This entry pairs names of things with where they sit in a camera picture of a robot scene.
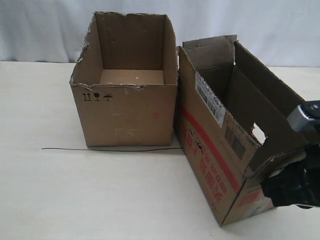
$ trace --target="red stripe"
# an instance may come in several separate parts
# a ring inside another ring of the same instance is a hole
[[[181,111],[182,115],[189,121],[189,123],[194,127],[194,129],[200,134],[201,138],[204,140],[205,144],[209,147],[211,153],[215,157],[216,161],[220,165],[220,168],[224,172],[226,178],[228,179],[233,190],[238,193],[240,186],[235,179],[234,175],[230,171],[230,168],[226,164],[224,158],[221,156],[220,152],[211,141],[210,137],[207,135],[206,131],[201,127],[197,120],[188,112],[183,106],[179,106],[178,109]]]

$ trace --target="white curtain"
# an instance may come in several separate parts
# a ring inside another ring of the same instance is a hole
[[[0,0],[0,60],[74,62],[94,11],[168,14],[178,45],[237,34],[268,66],[320,67],[320,0]]]

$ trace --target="black wire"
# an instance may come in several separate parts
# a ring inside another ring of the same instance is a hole
[[[84,148],[63,148],[63,147],[43,147],[42,150],[75,150],[75,151],[100,151],[100,152],[119,152],[119,153],[134,153],[134,152],[154,152],[161,150],[176,150],[182,147],[154,148],[145,150],[111,150],[111,149],[84,149]]]

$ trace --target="white label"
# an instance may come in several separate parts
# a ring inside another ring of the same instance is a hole
[[[208,107],[221,128],[224,123],[226,109],[198,72],[195,74],[195,90],[199,93],[205,105]]]

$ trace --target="white table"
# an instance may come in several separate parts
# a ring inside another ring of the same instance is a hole
[[[1,240],[320,238],[319,208],[282,207],[220,228],[180,149],[43,150],[86,148],[73,67],[0,62]],[[306,100],[320,98],[320,68],[272,70]]]

